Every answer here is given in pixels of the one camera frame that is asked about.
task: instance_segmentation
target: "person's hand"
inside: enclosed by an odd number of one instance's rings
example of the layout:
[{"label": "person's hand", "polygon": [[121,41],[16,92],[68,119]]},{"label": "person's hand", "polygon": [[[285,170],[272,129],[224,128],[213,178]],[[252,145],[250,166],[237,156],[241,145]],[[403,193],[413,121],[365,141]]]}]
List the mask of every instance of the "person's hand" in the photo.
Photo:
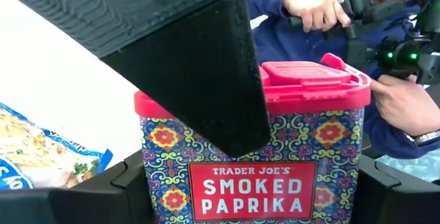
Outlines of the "person's hand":
[{"label": "person's hand", "polygon": [[283,6],[292,16],[302,18],[304,32],[325,32],[338,21],[343,27],[351,22],[338,0],[283,0]]},{"label": "person's hand", "polygon": [[415,84],[416,79],[383,75],[371,84],[380,115],[413,137],[440,129],[440,109],[425,89]]}]

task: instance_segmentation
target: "food photo on package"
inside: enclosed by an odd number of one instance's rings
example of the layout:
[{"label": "food photo on package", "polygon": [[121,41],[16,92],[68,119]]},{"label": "food photo on package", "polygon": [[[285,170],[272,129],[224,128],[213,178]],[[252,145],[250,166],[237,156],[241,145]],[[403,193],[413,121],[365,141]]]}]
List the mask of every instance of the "food photo on package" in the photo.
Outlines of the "food photo on package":
[{"label": "food photo on package", "polygon": [[0,190],[70,188],[101,173],[113,154],[88,150],[0,103]]}]

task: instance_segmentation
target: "smoked paprika tin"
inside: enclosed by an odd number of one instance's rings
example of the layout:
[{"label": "smoked paprika tin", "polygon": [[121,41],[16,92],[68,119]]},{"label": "smoked paprika tin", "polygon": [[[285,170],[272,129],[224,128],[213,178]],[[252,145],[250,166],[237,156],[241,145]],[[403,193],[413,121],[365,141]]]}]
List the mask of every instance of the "smoked paprika tin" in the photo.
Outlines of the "smoked paprika tin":
[{"label": "smoked paprika tin", "polygon": [[267,146],[222,153],[142,92],[142,152],[158,223],[349,223],[369,77],[326,54],[264,63]]}]

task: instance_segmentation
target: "white background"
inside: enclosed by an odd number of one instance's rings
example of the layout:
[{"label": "white background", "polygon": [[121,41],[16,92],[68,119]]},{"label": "white background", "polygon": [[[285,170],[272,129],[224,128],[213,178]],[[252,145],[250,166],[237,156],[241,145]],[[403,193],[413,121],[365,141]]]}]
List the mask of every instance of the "white background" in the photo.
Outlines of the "white background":
[{"label": "white background", "polygon": [[140,149],[136,91],[31,9],[0,0],[0,102],[91,149],[109,148],[114,165]]}]

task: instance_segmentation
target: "red plastic lid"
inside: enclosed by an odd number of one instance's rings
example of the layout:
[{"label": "red plastic lid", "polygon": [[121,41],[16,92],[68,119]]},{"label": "red plastic lid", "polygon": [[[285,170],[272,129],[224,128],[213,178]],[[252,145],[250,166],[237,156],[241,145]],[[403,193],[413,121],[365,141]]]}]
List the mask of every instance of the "red plastic lid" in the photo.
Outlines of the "red plastic lid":
[{"label": "red plastic lid", "polygon": [[[312,62],[268,62],[260,68],[267,110],[274,115],[361,109],[370,104],[370,78],[325,54],[324,66]],[[173,118],[147,95],[135,93],[135,111],[142,117]]]}]

